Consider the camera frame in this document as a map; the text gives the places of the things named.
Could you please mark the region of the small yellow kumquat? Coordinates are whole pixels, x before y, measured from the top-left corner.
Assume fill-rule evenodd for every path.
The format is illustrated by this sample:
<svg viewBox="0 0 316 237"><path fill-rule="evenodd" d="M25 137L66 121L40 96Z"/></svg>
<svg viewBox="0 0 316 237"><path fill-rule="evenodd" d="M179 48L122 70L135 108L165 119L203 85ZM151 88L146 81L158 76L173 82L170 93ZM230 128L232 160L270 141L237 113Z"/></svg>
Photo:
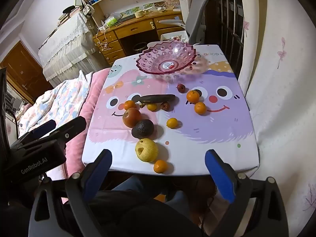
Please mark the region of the small yellow kumquat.
<svg viewBox="0 0 316 237"><path fill-rule="evenodd" d="M155 104L155 103L147 104L147 109L148 109L149 111L154 112L154 111L157 110L157 104Z"/></svg>
<svg viewBox="0 0 316 237"><path fill-rule="evenodd" d="M172 128L172 129L177 128L178 127L178 120L176 118L170 118L167 120L166 126L168 128Z"/></svg>

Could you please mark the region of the white storage bin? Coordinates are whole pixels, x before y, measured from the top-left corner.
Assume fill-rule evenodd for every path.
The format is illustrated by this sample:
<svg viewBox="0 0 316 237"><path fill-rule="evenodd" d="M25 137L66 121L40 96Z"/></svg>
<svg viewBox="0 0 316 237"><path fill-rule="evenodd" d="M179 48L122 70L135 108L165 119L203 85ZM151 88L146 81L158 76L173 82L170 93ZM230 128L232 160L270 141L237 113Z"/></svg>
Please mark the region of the white storage bin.
<svg viewBox="0 0 316 237"><path fill-rule="evenodd" d="M176 31L170 33L164 33L160 37L161 41L181 41L188 43L189 37L186 31Z"/></svg>

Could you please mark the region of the yellow pear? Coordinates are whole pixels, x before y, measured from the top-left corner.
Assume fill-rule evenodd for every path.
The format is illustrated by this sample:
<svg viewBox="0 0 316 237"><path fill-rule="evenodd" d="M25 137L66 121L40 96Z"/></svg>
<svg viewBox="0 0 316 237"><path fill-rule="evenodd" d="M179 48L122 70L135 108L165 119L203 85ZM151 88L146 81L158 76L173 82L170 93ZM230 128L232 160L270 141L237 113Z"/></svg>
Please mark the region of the yellow pear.
<svg viewBox="0 0 316 237"><path fill-rule="evenodd" d="M143 162L153 162L159 154L157 144L149 138L140 139L135 145L135 153Z"/></svg>

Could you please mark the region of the dark avocado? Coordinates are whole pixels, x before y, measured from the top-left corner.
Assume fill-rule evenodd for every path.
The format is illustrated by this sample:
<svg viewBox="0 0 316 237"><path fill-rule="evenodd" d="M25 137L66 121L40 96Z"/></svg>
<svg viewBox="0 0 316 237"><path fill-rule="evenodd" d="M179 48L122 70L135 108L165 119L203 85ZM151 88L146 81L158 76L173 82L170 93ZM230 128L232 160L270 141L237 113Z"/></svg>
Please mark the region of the dark avocado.
<svg viewBox="0 0 316 237"><path fill-rule="evenodd" d="M154 133L154 124L149 119L143 119L132 128L131 134L134 138L143 139Z"/></svg>

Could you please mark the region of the small red fruit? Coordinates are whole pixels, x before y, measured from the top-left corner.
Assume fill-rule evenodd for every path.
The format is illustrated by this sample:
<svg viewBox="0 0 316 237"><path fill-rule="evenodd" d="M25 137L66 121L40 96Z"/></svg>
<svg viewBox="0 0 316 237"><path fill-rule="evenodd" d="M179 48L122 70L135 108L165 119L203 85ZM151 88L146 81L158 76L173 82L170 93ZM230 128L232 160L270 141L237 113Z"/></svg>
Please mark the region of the small red fruit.
<svg viewBox="0 0 316 237"><path fill-rule="evenodd" d="M169 104L169 102L161 103L161 109L164 110L164 111L170 111L170 104Z"/></svg>
<svg viewBox="0 0 316 237"><path fill-rule="evenodd" d="M178 84L177 85L177 90L180 92L180 93L186 93L186 87L184 84Z"/></svg>

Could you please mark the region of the cartoon printed tablecloth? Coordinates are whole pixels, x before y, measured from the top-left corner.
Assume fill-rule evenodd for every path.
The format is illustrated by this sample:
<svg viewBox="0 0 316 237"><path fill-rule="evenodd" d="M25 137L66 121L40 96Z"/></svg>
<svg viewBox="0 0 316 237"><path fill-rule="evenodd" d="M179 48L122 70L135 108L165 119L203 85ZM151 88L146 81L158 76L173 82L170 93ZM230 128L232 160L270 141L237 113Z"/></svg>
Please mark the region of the cartoon printed tablecloth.
<svg viewBox="0 0 316 237"><path fill-rule="evenodd" d="M196 45L197 56L184 74L154 76L140 71L137 56L116 60L97 101L84 145L82 161L92 163L103 149L111 151L112 169L153 174L153 165L142 162L135 153L137 139L124 125L123 104L144 95L173 94L170 111L158 108L140 113L155 126L151 139L159 148L158 158L169 163L168 174L193 176L207 174L206 151L214 149L236 171L259 166L259 153L252 120L239 83L219 46ZM186 93L177 90L184 84ZM196 90L199 102L207 107L204 115L194 111L186 95ZM177 128L168 128L170 118Z"/></svg>

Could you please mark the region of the pink plastic fruit bowl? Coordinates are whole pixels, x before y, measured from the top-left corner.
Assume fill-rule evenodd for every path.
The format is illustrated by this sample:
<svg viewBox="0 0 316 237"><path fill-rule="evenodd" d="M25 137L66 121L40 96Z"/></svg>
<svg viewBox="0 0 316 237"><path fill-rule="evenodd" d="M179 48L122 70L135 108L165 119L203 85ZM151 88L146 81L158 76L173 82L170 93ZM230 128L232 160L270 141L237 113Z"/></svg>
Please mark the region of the pink plastic fruit bowl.
<svg viewBox="0 0 316 237"><path fill-rule="evenodd" d="M161 41L139 54L136 66L147 74L173 74L188 67L196 55L193 45L182 41Z"/></svg>

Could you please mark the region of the metal window grille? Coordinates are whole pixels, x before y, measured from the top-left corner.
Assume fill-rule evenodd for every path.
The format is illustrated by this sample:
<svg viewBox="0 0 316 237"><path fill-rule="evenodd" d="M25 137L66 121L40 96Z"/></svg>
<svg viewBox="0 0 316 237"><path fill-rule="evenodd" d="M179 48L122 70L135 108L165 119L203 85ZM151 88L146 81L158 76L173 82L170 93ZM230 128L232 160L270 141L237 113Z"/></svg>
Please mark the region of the metal window grille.
<svg viewBox="0 0 316 237"><path fill-rule="evenodd" d="M243 0L215 0L220 23L219 44L226 58L241 54L244 45Z"/></svg>

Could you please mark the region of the wooden door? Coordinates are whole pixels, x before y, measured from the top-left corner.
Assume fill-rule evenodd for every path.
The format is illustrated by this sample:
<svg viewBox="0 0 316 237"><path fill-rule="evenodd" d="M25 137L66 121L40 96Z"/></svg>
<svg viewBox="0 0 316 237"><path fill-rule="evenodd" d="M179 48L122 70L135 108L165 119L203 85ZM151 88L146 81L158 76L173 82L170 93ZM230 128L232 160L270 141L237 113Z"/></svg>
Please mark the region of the wooden door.
<svg viewBox="0 0 316 237"><path fill-rule="evenodd" d="M1 61L1 67L7 69L7 80L13 89L31 103L53 88L45 79L42 67L20 41Z"/></svg>

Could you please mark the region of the green tissue pack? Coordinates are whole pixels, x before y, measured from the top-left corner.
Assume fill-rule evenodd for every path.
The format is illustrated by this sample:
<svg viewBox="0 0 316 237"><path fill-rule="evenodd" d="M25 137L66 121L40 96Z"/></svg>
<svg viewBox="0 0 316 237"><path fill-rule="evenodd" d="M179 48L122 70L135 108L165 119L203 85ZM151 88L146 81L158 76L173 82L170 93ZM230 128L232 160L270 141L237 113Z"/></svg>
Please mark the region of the green tissue pack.
<svg viewBox="0 0 316 237"><path fill-rule="evenodd" d="M116 25L116 23L118 23L118 20L114 16L110 16L105 20L104 24L106 25L106 27L112 27Z"/></svg>

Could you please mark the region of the pink bed blanket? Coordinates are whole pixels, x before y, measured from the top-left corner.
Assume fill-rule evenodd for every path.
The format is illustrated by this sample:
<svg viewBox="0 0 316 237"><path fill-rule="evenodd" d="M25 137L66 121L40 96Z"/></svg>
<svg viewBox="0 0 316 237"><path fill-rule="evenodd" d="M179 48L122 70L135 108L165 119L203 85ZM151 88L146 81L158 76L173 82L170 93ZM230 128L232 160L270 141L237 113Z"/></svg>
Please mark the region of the pink bed blanket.
<svg viewBox="0 0 316 237"><path fill-rule="evenodd" d="M109 72L110 69L106 68L92 74L90 88L79 113L79 117L81 118L77 124L79 130L76 131L77 135L73 136L72 139L66 143L66 161L62 165L47 172L47 176L53 181L66 180L72 174L76 172L81 173L84 170L85 165L82 161L82 156L88 128L101 93L101 89L107 76L109 75Z"/></svg>

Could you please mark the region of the lace covered cabinet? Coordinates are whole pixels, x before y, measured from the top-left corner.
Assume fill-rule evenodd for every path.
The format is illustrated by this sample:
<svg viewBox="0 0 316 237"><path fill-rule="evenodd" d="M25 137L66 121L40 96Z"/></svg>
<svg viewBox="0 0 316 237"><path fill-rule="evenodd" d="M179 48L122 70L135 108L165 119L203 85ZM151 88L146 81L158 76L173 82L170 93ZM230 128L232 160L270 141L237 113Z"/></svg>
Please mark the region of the lace covered cabinet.
<svg viewBox="0 0 316 237"><path fill-rule="evenodd" d="M108 68L99 47L93 41L96 26L82 12L60 25L38 51L43 75L56 87L64 80Z"/></svg>

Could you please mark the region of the wooden desk with drawers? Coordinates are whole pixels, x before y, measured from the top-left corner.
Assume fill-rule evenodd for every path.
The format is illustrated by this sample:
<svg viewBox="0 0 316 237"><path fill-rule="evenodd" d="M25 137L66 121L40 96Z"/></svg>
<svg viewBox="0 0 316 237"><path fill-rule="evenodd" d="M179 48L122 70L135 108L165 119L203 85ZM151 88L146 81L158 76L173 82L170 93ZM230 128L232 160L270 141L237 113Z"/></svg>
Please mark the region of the wooden desk with drawers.
<svg viewBox="0 0 316 237"><path fill-rule="evenodd" d="M159 41L161 35L180 31L175 25L161 23L161 20L182 19L180 10L150 12L141 18L99 31L93 37L99 53L111 65L115 60L142 52L150 42Z"/></svg>

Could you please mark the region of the small orange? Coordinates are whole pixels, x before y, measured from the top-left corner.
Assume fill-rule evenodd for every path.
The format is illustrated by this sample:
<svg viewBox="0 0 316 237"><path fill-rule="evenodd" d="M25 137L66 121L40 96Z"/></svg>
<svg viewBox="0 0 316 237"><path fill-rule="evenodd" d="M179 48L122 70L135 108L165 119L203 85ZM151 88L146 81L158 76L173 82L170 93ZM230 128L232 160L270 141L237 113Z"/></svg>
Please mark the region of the small orange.
<svg viewBox="0 0 316 237"><path fill-rule="evenodd" d="M164 160L157 160L154 164L153 170L156 173L164 173L168 169L168 163Z"/></svg>

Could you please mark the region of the dark overripe banana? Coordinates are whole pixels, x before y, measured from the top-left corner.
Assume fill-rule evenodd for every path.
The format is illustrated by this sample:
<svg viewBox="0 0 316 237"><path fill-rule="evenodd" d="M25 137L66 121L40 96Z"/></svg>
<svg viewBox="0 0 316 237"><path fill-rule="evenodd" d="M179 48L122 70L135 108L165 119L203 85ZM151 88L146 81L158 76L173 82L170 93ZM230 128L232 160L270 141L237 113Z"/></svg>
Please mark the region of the dark overripe banana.
<svg viewBox="0 0 316 237"><path fill-rule="evenodd" d="M164 103L173 101L176 98L173 94L145 95L139 98L139 102L144 104Z"/></svg>

